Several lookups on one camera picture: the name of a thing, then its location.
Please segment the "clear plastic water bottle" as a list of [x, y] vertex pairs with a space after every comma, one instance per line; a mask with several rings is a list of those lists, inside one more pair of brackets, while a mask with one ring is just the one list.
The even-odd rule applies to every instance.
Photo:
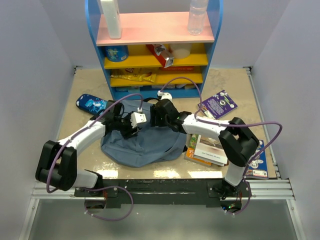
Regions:
[[208, 0], [191, 0], [187, 30], [191, 35], [200, 35], [204, 29], [205, 15], [207, 13]]

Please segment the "blue cartoon pencil case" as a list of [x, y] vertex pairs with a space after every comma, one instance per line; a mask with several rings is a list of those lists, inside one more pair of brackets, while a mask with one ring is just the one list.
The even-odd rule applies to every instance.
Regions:
[[82, 111], [99, 115], [106, 109], [107, 101], [91, 94], [82, 94], [75, 102], [75, 105]]

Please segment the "blue cartoon cover book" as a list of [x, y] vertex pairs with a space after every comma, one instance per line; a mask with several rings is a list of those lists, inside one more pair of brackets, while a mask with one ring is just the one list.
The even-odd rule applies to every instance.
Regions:
[[267, 180], [268, 166], [266, 153], [262, 151], [249, 165], [245, 177], [248, 179], [263, 179]]

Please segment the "aluminium front frame rail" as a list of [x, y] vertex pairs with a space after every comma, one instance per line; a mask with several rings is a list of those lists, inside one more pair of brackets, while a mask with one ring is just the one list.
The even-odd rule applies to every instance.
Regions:
[[[194, 197], [204, 194], [206, 197], [216, 197], [214, 186], [221, 182], [218, 178], [163, 178], [163, 179], [105, 179], [104, 183], [111, 186], [107, 190], [109, 198], [118, 197], [122, 191], [116, 187], [120, 186], [131, 193], [132, 196], [151, 196], [151, 195], [182, 195]], [[240, 191], [242, 199], [247, 199], [249, 195], [248, 186], [251, 189], [253, 200], [294, 200], [295, 195], [290, 181], [282, 179], [272, 180], [247, 180], [241, 183]], [[67, 191], [57, 190], [47, 193], [45, 184], [37, 182], [33, 188], [31, 197], [33, 199], [88, 199], [98, 200], [103, 198], [102, 192], [90, 192], [80, 188], [71, 188]]]

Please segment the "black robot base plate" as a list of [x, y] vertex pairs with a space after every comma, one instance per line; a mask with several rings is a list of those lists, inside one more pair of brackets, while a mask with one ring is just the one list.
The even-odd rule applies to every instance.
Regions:
[[75, 197], [95, 201], [107, 209], [122, 205], [203, 205], [208, 208], [240, 208], [242, 200], [251, 196], [247, 183], [228, 187], [221, 178], [104, 179], [97, 190], [77, 188]]

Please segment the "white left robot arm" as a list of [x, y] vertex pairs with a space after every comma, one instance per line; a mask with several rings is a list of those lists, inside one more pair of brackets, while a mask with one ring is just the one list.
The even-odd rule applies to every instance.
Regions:
[[94, 115], [82, 128], [59, 141], [47, 141], [40, 154], [35, 179], [46, 184], [47, 192], [85, 188], [92, 196], [104, 190], [101, 175], [78, 168], [78, 156], [92, 143], [112, 131], [119, 131], [125, 139], [135, 136], [139, 126], [147, 121], [142, 107], [122, 116], [124, 105], [120, 101], [109, 101], [107, 109]]

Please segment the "orange treehouse book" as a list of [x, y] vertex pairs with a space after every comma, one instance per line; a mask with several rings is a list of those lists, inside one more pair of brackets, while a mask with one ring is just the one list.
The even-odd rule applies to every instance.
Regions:
[[190, 137], [190, 141], [189, 144], [187, 145], [187, 149], [185, 151], [185, 159], [198, 163], [198, 164], [202, 164], [206, 167], [210, 167], [212, 165], [212, 163], [210, 163], [209, 161], [205, 161], [202, 159], [198, 159], [196, 157], [194, 157], [195, 154], [195, 149], [196, 149], [196, 145], [197, 145], [197, 141], [198, 141], [198, 135], [197, 134], [192, 134]]

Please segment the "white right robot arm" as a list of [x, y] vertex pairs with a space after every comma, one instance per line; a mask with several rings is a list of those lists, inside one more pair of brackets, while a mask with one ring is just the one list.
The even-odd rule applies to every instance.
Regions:
[[222, 121], [198, 117], [188, 111], [179, 112], [170, 100], [162, 99], [150, 107], [150, 125], [218, 140], [229, 165], [226, 175], [213, 189], [220, 195], [230, 197], [241, 190], [240, 183], [247, 171], [247, 164], [259, 146], [259, 140], [241, 118]]

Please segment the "blue cylindrical snack can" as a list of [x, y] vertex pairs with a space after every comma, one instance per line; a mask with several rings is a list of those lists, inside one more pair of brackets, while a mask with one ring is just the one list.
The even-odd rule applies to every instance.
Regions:
[[127, 45], [111, 45], [105, 46], [106, 58], [111, 62], [123, 62], [129, 56], [129, 49]]

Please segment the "white rectangular bottle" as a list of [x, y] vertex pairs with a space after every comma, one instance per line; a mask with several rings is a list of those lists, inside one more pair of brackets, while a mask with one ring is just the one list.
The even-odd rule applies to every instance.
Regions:
[[117, 0], [101, 0], [101, 7], [107, 24], [107, 30], [111, 39], [120, 39], [122, 26]]

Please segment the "blue-grey fabric backpack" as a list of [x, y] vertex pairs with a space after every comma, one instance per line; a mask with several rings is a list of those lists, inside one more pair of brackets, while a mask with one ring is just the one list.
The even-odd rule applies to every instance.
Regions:
[[151, 127], [151, 106], [148, 99], [143, 101], [147, 122], [136, 136], [124, 139], [119, 131], [112, 131], [101, 139], [101, 151], [116, 163], [132, 168], [177, 159], [184, 152], [187, 135], [168, 127]]

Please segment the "white items on bottom shelf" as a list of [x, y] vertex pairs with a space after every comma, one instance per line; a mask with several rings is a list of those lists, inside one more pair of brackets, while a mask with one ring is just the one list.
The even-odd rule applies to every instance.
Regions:
[[[164, 85], [139, 85], [139, 86], [118, 86], [114, 87], [116, 92], [128, 92], [128, 93], [138, 93], [141, 91], [149, 91], [149, 90], [161, 90]], [[169, 84], [165, 87], [165, 89], [183, 89], [183, 90], [191, 90], [195, 89], [196, 87], [189, 83], [189, 84]]]

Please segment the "white coffee cover book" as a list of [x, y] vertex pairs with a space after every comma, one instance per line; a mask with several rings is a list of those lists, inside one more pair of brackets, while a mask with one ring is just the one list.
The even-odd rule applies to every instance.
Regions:
[[197, 138], [194, 157], [221, 167], [229, 163], [220, 141], [202, 135]]

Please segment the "blue wooden shelf unit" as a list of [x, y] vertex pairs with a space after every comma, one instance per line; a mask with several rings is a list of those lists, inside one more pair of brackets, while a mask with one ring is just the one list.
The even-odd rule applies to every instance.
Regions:
[[[159, 71], [155, 85], [171, 82], [176, 85], [189, 83], [193, 80], [200, 90], [205, 81], [212, 62], [216, 43], [223, 20], [223, 1], [210, 0], [204, 19], [204, 29], [199, 35], [191, 35], [187, 31], [189, 13], [183, 12], [145, 12], [121, 13], [120, 22], [122, 36], [120, 39], [109, 37], [105, 16], [98, 0], [84, 2], [84, 14], [88, 32], [99, 60], [111, 98], [118, 100], [128, 91], [118, 91], [120, 87], [139, 87], [143, 97], [154, 97], [157, 89], [150, 82], [134, 82], [112, 79], [113, 69], [160, 67], [160, 62], [147, 49], [147, 44], [184, 44], [191, 43], [192, 50], [188, 57], [174, 61], [174, 67], [193, 66], [193, 72]], [[128, 46], [129, 56], [121, 62], [107, 59], [105, 47]]]

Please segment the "red and silver snack box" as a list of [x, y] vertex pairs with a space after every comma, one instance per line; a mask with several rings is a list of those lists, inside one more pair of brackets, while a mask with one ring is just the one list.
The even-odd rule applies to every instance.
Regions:
[[146, 47], [163, 68], [169, 68], [174, 64], [174, 56], [163, 44], [146, 44]]

